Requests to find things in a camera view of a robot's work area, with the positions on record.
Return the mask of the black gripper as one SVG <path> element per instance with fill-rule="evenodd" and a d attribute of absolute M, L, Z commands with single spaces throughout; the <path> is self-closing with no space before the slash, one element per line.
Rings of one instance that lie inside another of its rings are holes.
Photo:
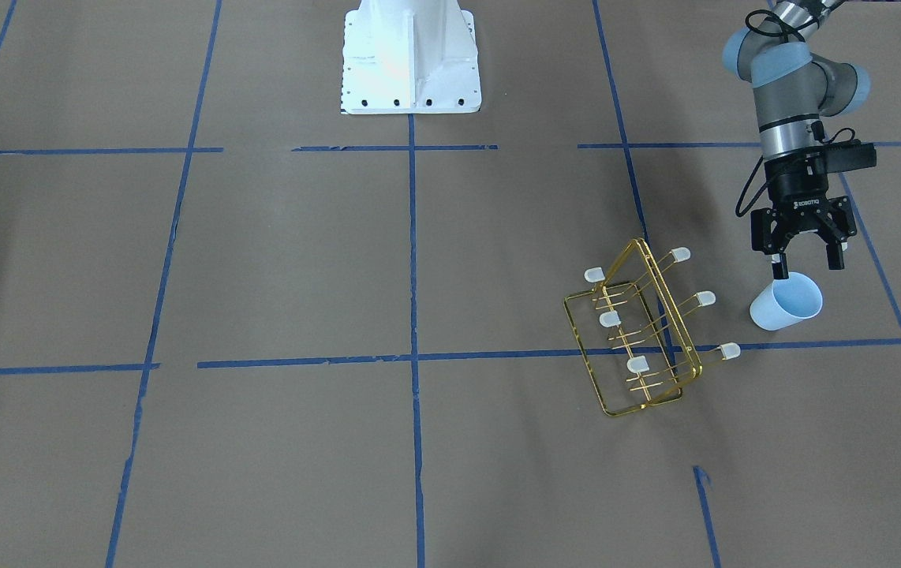
<path fill-rule="evenodd" d="M 857 233 L 847 197 L 827 196 L 828 175 L 813 175 L 814 155 L 787 155 L 760 162 L 769 206 L 750 212 L 751 248 L 769 255 L 775 281 L 788 280 L 786 251 L 799 234 L 814 233 L 825 241 L 827 268 L 845 269 L 845 251 Z"/>

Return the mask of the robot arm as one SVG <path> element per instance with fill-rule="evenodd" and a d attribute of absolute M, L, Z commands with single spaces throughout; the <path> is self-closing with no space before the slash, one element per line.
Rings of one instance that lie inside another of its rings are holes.
<path fill-rule="evenodd" d="M 829 136 L 824 120 L 857 110 L 868 100 L 868 72 L 814 54 L 808 40 L 839 1 L 778 1 L 746 15 L 729 37 L 723 65 L 749 83 L 756 107 L 761 157 L 753 167 L 765 180 L 757 198 L 740 195 L 739 217 L 749 217 L 751 248 L 768 256 L 775 280 L 789 276 L 787 249 L 794 237 L 815 234 L 824 242 L 827 266 L 844 269 L 843 253 L 857 233 L 850 199 L 828 194 L 829 177 L 873 168 L 875 145 Z"/>

